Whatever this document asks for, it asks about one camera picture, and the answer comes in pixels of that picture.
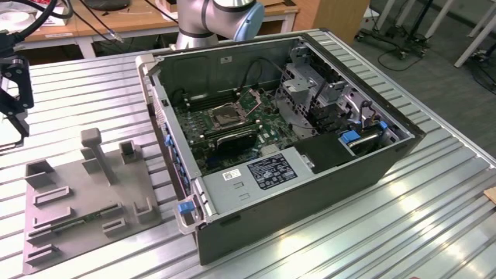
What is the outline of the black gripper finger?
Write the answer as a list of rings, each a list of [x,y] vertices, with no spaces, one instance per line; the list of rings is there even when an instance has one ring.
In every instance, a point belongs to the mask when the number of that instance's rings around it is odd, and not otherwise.
[[[22,138],[30,136],[30,126],[22,114],[35,106],[30,62],[20,56],[15,55],[2,58],[2,77],[11,80],[18,85],[18,95],[12,96],[6,90],[2,90],[2,113],[7,116],[14,127],[20,133]]]

